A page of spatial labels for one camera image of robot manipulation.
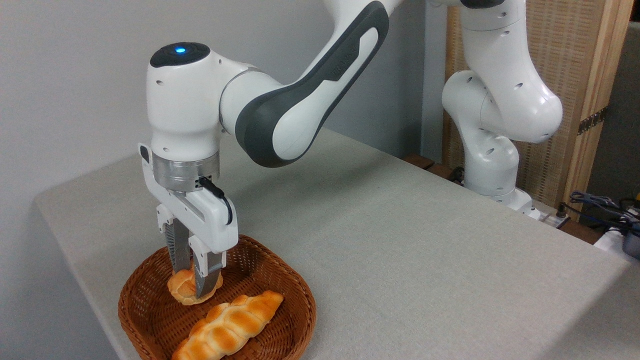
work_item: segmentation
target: bread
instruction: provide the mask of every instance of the bread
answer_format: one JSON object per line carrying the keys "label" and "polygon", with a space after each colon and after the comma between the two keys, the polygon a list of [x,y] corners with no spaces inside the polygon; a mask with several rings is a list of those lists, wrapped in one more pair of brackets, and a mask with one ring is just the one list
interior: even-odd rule
{"label": "bread", "polygon": [[273,291],[248,297],[238,296],[213,307],[197,322],[189,337],[178,345],[172,360],[219,360],[235,354],[271,321],[284,297]]}
{"label": "bread", "polygon": [[222,286],[222,273],[219,274],[213,290],[208,294],[202,295],[200,298],[196,297],[196,276],[193,267],[191,267],[191,270],[180,270],[176,274],[173,274],[166,285],[171,295],[182,305],[200,304],[209,300],[216,290]]}

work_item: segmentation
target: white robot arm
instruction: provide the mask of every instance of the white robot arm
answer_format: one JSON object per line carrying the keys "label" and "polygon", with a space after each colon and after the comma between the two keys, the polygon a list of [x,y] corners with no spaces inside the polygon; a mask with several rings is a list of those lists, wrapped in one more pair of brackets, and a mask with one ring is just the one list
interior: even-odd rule
{"label": "white robot arm", "polygon": [[560,126],[563,109],[529,56],[525,0],[499,2],[461,9],[471,71],[451,76],[442,102],[464,145],[465,187],[538,218],[531,197],[516,188],[520,160],[509,139],[549,139]]}
{"label": "white robot arm", "polygon": [[143,172],[161,203],[158,225],[175,271],[190,267],[193,251],[197,296],[215,285],[238,239],[233,203],[213,184],[223,130],[262,166],[299,159],[380,48],[400,2],[326,0],[333,36],[290,85],[203,44],[171,44],[153,55],[147,71],[153,136],[150,147],[140,145]]}

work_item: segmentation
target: woven screen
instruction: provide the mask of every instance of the woven screen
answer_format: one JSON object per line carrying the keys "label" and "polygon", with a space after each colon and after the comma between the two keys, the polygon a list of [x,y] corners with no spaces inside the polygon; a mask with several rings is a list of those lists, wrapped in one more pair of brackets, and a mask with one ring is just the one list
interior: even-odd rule
{"label": "woven screen", "polygon": [[[603,18],[613,2],[527,0],[531,58],[544,82],[562,100],[564,117],[560,129],[549,141],[516,143],[520,152],[517,186],[549,206],[557,206],[563,197],[579,124],[584,119],[586,93],[598,51],[596,44],[603,36]],[[445,73],[448,78],[457,71],[468,69],[458,8],[449,8],[447,32]],[[612,65],[617,67],[617,59]],[[464,166],[460,136],[446,114],[444,128],[443,163],[451,168]]]}

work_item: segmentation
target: tabletop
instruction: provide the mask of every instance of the tabletop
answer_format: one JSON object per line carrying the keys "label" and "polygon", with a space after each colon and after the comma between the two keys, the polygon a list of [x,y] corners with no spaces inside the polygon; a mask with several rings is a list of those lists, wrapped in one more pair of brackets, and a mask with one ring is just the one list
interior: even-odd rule
{"label": "tabletop", "polygon": [[[228,136],[216,184],[240,233],[309,284],[304,359],[638,359],[640,267],[329,130],[254,164]],[[164,245],[131,156],[36,198],[121,359],[118,296]]]}

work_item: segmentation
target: woven basket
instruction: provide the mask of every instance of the woven basket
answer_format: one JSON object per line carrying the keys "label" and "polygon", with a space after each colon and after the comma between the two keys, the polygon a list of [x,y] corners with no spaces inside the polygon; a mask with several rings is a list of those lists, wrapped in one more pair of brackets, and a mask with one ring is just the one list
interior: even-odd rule
{"label": "woven basket", "polygon": [[258,336],[224,359],[299,359],[307,348],[316,326],[311,290],[297,272],[254,239],[240,235],[238,244],[227,252],[223,286],[202,304],[178,303],[166,286],[171,275],[171,261],[163,247],[142,262],[120,293],[120,324],[142,359],[170,359],[212,307],[265,290],[281,293],[284,301]]}

